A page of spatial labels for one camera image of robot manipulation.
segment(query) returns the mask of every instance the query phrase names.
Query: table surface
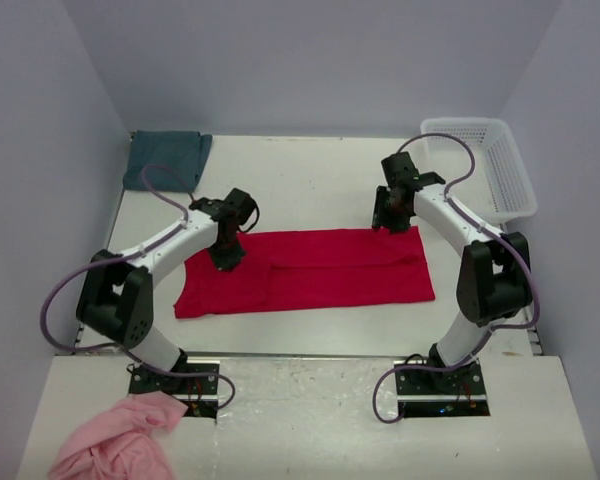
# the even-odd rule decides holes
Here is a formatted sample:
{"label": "table surface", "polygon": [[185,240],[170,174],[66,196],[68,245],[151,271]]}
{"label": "table surface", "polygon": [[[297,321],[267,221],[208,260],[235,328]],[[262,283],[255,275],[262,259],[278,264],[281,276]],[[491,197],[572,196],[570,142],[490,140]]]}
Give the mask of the table surface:
{"label": "table surface", "polygon": [[[384,184],[380,161],[399,139],[216,136],[196,196],[223,198],[233,187],[249,192],[262,216],[255,232],[366,228],[375,189]],[[422,144],[410,148],[428,171]],[[436,170],[454,178],[458,165]],[[476,179],[480,180],[478,171]],[[477,182],[474,195],[489,195]],[[183,204],[184,194],[169,195]],[[137,245],[179,217],[149,193],[125,192],[109,248]],[[414,219],[422,236],[436,300],[406,305],[330,308],[291,312],[207,315],[176,320],[173,304],[184,286],[184,266],[168,275],[154,295],[154,324],[178,346],[194,352],[406,356],[426,353],[447,331],[458,306],[455,288],[460,259],[426,222]],[[513,322],[522,322],[522,314]],[[85,328],[82,345],[102,342]],[[528,336],[503,331],[487,346],[492,353],[531,355]]]}
{"label": "table surface", "polygon": [[[18,480],[46,478],[67,436],[124,397],[127,364],[117,356],[54,359]],[[184,418],[157,441],[179,479],[596,478],[558,358],[486,356],[490,417],[383,425],[370,395],[390,366],[366,358],[223,360],[238,393],[217,425]],[[379,399],[384,415],[395,414],[394,382]]]}

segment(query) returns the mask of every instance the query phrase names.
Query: white plastic basket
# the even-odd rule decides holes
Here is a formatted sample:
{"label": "white plastic basket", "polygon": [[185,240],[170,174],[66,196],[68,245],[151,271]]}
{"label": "white plastic basket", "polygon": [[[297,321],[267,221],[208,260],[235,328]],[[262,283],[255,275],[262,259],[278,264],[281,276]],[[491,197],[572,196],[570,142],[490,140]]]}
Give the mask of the white plastic basket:
{"label": "white plastic basket", "polygon": [[[476,171],[452,192],[492,224],[533,215],[538,204],[509,126],[496,118],[430,118],[422,133],[449,133],[465,142],[476,157]],[[426,138],[428,168],[447,182],[464,175],[470,165],[465,150],[445,138]]]}

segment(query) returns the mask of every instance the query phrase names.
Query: teal cloth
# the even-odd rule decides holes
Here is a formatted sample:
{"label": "teal cloth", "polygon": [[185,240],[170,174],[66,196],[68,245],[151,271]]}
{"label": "teal cloth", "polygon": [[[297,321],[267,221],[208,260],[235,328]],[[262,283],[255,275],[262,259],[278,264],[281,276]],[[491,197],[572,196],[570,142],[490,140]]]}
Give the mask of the teal cloth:
{"label": "teal cloth", "polygon": [[[127,190],[145,191],[140,172],[146,165],[162,165],[176,172],[193,191],[207,164],[211,135],[200,132],[145,132],[138,130],[131,141],[127,171],[122,184]],[[168,173],[151,169],[147,179],[156,190],[184,192],[184,186]]]}

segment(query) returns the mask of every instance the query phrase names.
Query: purple cable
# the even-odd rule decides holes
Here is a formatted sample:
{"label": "purple cable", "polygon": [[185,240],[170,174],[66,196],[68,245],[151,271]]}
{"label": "purple cable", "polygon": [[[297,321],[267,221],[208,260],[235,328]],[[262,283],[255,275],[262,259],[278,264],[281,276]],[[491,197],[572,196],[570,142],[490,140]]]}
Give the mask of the purple cable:
{"label": "purple cable", "polygon": [[[171,200],[170,198],[165,197],[160,192],[156,191],[156,189],[153,187],[153,185],[151,185],[151,183],[147,179],[147,171],[152,168],[164,170],[164,171],[170,173],[171,175],[173,175],[174,177],[176,177],[178,179],[178,181],[180,181],[180,183],[182,183],[185,187],[186,187],[186,184],[175,172],[173,172],[172,170],[170,170],[166,167],[163,167],[162,165],[147,165],[142,169],[142,172],[140,174],[142,181],[144,182],[145,186],[147,187],[147,190],[149,192],[151,192],[152,194],[154,194],[156,197],[158,197],[160,200],[168,203],[169,205],[172,205],[172,206],[178,208],[183,214],[184,223],[188,222],[189,221],[189,210],[187,208],[183,207],[182,205],[180,205],[178,202],[175,202],[174,200]],[[188,193],[189,193],[189,197],[191,198],[192,202],[195,201],[193,194],[191,192],[188,192]],[[160,245],[164,244],[165,242],[167,242],[168,240],[173,238],[173,236],[176,235],[178,232],[180,232],[183,228],[184,227],[182,224],[178,224],[171,231],[167,232],[163,237],[161,237],[158,240],[156,240],[155,242],[149,244],[145,248],[145,253],[158,248]],[[84,272],[87,272],[89,270],[93,270],[95,268],[102,268],[102,267],[107,267],[109,265],[115,265],[117,263],[127,262],[129,260],[135,260],[136,258],[138,258],[142,255],[143,255],[143,252],[135,252],[135,253],[132,253],[132,254],[129,254],[129,255],[126,255],[123,257],[116,257],[116,258],[110,258],[107,260],[99,260],[97,262],[92,262],[92,263],[89,263],[87,265],[84,265],[84,266],[78,268],[77,270],[74,270],[73,272],[71,272],[70,274],[65,276],[62,280],[60,280],[51,289],[51,292],[49,292],[47,297],[44,299],[44,302],[42,302],[42,307],[40,308],[40,331],[42,332],[42,336],[45,338],[45,340],[47,342],[49,342],[54,348],[56,348],[58,350],[63,350],[65,352],[71,352],[71,353],[88,353],[88,352],[94,352],[94,351],[100,350],[102,348],[107,348],[107,347],[120,347],[117,343],[114,343],[114,342],[100,343],[97,345],[90,345],[88,347],[73,347],[73,346],[64,345],[64,344],[58,342],[53,337],[53,335],[51,335],[51,332],[49,331],[49,325],[47,322],[49,307],[51,306],[51,302],[53,302],[53,299],[60,292],[60,290],[62,290],[67,283],[69,283],[71,280],[76,278],[78,275],[80,275]],[[224,380],[225,382],[227,382],[227,384],[231,388],[231,394],[229,395],[229,398],[227,401],[225,401],[222,405],[218,406],[218,409],[224,408],[227,405],[229,405],[229,403],[231,403],[231,401],[233,400],[233,398],[236,395],[235,384],[228,377],[226,377],[220,373],[215,373],[215,372],[196,372],[196,373],[169,372],[167,370],[162,370],[160,368],[154,367],[153,365],[144,363],[141,359],[136,357],[130,351],[128,351],[122,347],[120,347],[120,348],[121,348],[121,351],[124,352],[134,362],[141,363],[147,370],[150,370],[150,371],[160,374],[160,375],[176,377],[176,378],[218,377],[219,379]]]}
{"label": "purple cable", "polygon": [[440,137],[440,138],[447,138],[449,140],[453,140],[454,142],[459,143],[462,146],[462,148],[464,148],[466,150],[466,152],[469,154],[469,158],[471,160],[471,167],[469,168],[469,171],[465,175],[456,178],[455,180],[449,182],[446,185],[446,187],[444,188],[445,200],[449,202],[449,205],[451,206],[451,208],[458,215],[460,215],[467,223],[469,223],[469,225],[481,230],[487,237],[498,242],[498,244],[501,245],[504,249],[506,249],[511,254],[511,256],[515,259],[516,263],[518,264],[518,266],[524,273],[524,276],[527,279],[527,282],[529,284],[529,288],[531,289],[531,295],[533,298],[533,316],[529,322],[523,323],[521,325],[496,325],[496,326],[491,327],[489,330],[487,330],[487,333],[485,333],[485,335],[478,342],[478,344],[471,351],[471,353],[469,355],[467,355],[466,357],[464,357],[462,360],[460,360],[455,365],[450,365],[448,367],[429,367],[426,365],[417,365],[417,364],[413,365],[412,364],[412,365],[401,365],[399,367],[395,367],[390,370],[387,370],[385,373],[382,374],[382,376],[376,382],[376,385],[373,389],[373,396],[371,398],[374,415],[376,416],[376,418],[378,420],[380,420],[382,423],[386,423],[386,424],[396,423],[396,422],[399,422],[400,420],[402,420],[402,418],[404,418],[404,414],[400,414],[395,418],[386,419],[380,415],[380,412],[378,412],[378,391],[380,390],[380,386],[387,379],[387,377],[389,377],[390,375],[393,375],[397,372],[404,372],[404,371],[408,371],[408,370],[422,370],[422,371],[426,371],[426,372],[438,372],[438,373],[453,372],[453,371],[457,370],[458,368],[463,367],[468,362],[470,362],[473,358],[475,358],[476,355],[478,355],[478,353],[480,353],[480,351],[487,344],[487,342],[489,341],[489,339],[491,338],[493,333],[495,333],[497,330],[526,330],[526,329],[535,327],[536,324],[538,323],[538,319],[540,318],[540,302],[538,301],[538,298],[539,298],[538,297],[538,288],[535,283],[535,280],[533,279],[533,276],[531,275],[531,270],[529,269],[528,265],[526,264],[526,262],[524,261],[522,256],[520,256],[520,254],[511,245],[509,245],[509,243],[504,241],[499,235],[493,233],[488,228],[484,228],[482,225],[480,225],[480,223],[476,222],[473,218],[471,218],[469,215],[467,215],[467,213],[464,210],[462,210],[462,208],[460,208],[458,206],[458,204],[453,200],[453,197],[451,197],[449,195],[449,191],[450,191],[451,187],[459,184],[460,182],[465,181],[467,178],[469,178],[471,175],[473,175],[473,172],[476,169],[476,158],[473,155],[473,152],[471,151],[471,148],[469,147],[469,145],[467,145],[463,140],[459,139],[458,137],[449,135],[448,133],[423,133],[420,135],[416,135],[415,137],[407,140],[404,144],[402,144],[402,146],[398,149],[398,151],[396,153],[402,152],[408,145],[415,142],[416,140],[420,140],[422,138],[427,138],[427,137]]}

